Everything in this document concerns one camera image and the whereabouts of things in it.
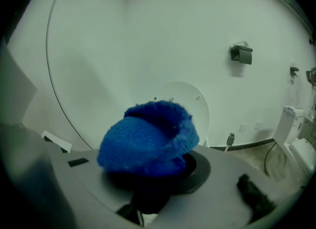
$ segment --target concrete floor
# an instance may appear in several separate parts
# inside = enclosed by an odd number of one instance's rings
[[[236,151],[227,151],[227,153],[239,157],[240,159],[248,162],[254,168],[259,169],[262,172],[264,170],[264,160],[267,155],[269,149],[273,146],[273,143],[269,143],[266,145],[258,146],[255,148],[243,149],[243,150],[236,150]]]

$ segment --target toilet paper holder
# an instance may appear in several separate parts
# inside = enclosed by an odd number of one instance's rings
[[[231,60],[239,61],[240,63],[249,64],[252,63],[252,48],[235,45],[231,48]]]

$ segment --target white curved wall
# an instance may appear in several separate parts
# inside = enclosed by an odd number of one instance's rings
[[[22,123],[40,135],[49,131],[72,143],[74,150],[89,150],[61,111],[49,80],[45,39],[52,3],[53,0],[31,0],[8,42],[13,59],[38,89]]]
[[[37,2],[39,9],[45,4]],[[40,46],[26,42],[34,34],[26,28],[47,17],[31,14],[31,7],[10,47],[36,76],[40,66],[32,60],[45,60],[39,50],[26,47]],[[189,82],[203,93],[210,145],[223,146],[231,132],[235,145],[271,138],[283,105],[309,107],[305,71],[315,66],[316,53],[308,39],[300,20],[279,0],[58,0],[48,51],[61,103],[94,148],[127,107],[171,81]],[[240,40],[253,48],[252,65],[230,61],[229,46]],[[23,65],[25,53],[32,68]],[[293,62],[300,71],[291,84]],[[258,121],[262,128],[254,130]],[[247,130],[239,133],[242,123]]]

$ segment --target blue sponge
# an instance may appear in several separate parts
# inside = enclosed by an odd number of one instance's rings
[[[105,135],[97,161],[108,172],[171,176],[198,144],[192,116],[179,104],[148,102],[129,108]]]

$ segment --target black wall fixture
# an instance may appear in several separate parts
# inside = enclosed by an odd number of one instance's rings
[[[251,56],[252,49],[236,45],[231,48],[231,59],[232,61],[239,61],[240,63],[249,64],[252,63],[252,56]]]
[[[290,75],[293,76],[293,77],[296,77],[297,76],[296,72],[298,72],[298,71],[299,71],[298,68],[291,67],[290,68]]]

